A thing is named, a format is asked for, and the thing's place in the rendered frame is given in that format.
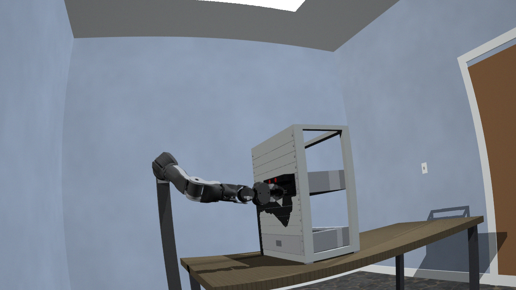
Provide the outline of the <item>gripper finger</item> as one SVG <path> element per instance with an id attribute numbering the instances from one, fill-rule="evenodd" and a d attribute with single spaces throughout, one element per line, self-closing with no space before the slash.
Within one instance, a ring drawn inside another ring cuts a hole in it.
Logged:
<path id="1" fill-rule="evenodd" d="M 281 186 L 278 186 L 277 184 L 268 183 L 268 185 L 270 187 L 270 191 L 278 190 L 279 193 L 287 192 L 287 190 L 284 190 Z"/>
<path id="2" fill-rule="evenodd" d="M 279 196 L 270 196 L 270 201 L 269 203 L 273 203 L 273 202 L 276 202 L 277 200 L 281 199 L 282 197 L 285 196 L 287 192 L 282 192 L 282 193 L 279 193 Z"/>

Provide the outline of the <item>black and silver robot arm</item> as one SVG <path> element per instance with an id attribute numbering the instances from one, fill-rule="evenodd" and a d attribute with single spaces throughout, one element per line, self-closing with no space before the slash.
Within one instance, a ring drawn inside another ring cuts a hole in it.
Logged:
<path id="1" fill-rule="evenodd" d="M 221 184 L 216 180 L 203 180 L 199 177 L 188 176 L 185 170 L 178 166 L 176 159 L 168 152 L 163 152 L 156 157 L 152 162 L 152 169 L 158 184 L 173 183 L 176 189 L 191 201 L 238 203 L 235 198 L 237 197 L 241 201 L 239 203 L 247 204 L 247 201 L 254 198 L 254 191 L 247 185 Z M 244 187 L 240 189 L 242 186 Z"/>

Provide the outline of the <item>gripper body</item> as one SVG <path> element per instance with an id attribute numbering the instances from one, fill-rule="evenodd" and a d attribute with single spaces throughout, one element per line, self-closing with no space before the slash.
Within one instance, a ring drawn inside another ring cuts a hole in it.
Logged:
<path id="1" fill-rule="evenodd" d="M 255 205 L 266 205 L 270 201 L 270 187 L 267 183 L 256 182 L 253 184 L 254 198 L 252 200 Z"/>

